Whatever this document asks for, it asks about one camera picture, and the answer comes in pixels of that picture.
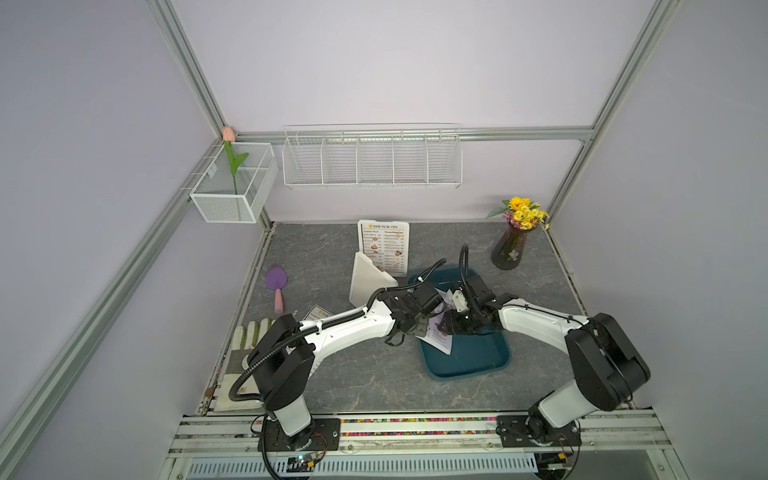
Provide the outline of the special menu sheet top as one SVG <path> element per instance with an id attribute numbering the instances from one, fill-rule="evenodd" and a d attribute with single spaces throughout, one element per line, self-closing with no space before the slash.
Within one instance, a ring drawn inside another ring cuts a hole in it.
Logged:
<path id="1" fill-rule="evenodd" d="M 440 295 L 440 303 L 428 314 L 430 319 L 429 331 L 425 338 L 419 338 L 423 343 L 430 345 L 437 349 L 444 355 L 450 355 L 453 346 L 453 334 L 442 334 L 437 330 L 436 316 L 444 310 L 454 309 L 451 302 L 450 293 L 452 290 L 442 291 L 438 290 Z"/>

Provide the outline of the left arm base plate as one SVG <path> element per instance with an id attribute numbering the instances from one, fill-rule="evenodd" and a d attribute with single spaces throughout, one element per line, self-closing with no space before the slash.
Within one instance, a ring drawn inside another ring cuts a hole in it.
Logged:
<path id="1" fill-rule="evenodd" d="M 337 451 L 341 440 L 341 420 L 314 417 L 295 435 L 287 435 L 277 420 L 267 419 L 262 427 L 259 447 L 267 452 Z"/>

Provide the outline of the dim sum menu sheet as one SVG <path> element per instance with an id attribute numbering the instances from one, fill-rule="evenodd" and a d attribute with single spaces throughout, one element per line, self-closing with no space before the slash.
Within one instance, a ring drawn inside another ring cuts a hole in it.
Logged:
<path id="1" fill-rule="evenodd" d="M 332 313 L 325 308 L 314 305 L 308 313 L 303 317 L 303 321 L 317 321 L 332 316 Z"/>

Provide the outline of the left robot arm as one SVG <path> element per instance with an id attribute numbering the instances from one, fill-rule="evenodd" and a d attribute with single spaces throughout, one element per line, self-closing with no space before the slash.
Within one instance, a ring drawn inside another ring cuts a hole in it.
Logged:
<path id="1" fill-rule="evenodd" d="M 380 288 L 353 310 L 314 323 L 279 317 L 251 351 L 247 366 L 231 385 L 232 402 L 258 401 L 267 417 L 290 438 L 310 431 L 312 415 L 304 392 L 309 378 L 328 357 L 361 342 L 414 335 L 427 327 L 443 302 L 425 282 Z"/>

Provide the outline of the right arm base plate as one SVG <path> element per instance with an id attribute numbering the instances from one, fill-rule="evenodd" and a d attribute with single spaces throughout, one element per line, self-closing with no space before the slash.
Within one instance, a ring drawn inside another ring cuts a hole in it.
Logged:
<path id="1" fill-rule="evenodd" d="M 553 427 L 535 415 L 499 415 L 495 432 L 505 448 L 582 445 L 580 429 L 575 421 L 564 427 Z"/>

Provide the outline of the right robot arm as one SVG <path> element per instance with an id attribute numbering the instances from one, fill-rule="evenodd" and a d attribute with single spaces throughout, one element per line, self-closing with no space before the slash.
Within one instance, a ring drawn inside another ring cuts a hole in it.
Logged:
<path id="1" fill-rule="evenodd" d="M 497 295 L 478 276 L 447 290 L 449 313 L 441 329 L 452 335 L 502 330 L 525 335 L 566 353 L 573 379 L 538 400 L 520 431 L 538 444 L 553 442 L 565 428 L 596 411 L 633 401 L 651 371 L 611 315 L 571 315 L 511 294 Z"/>

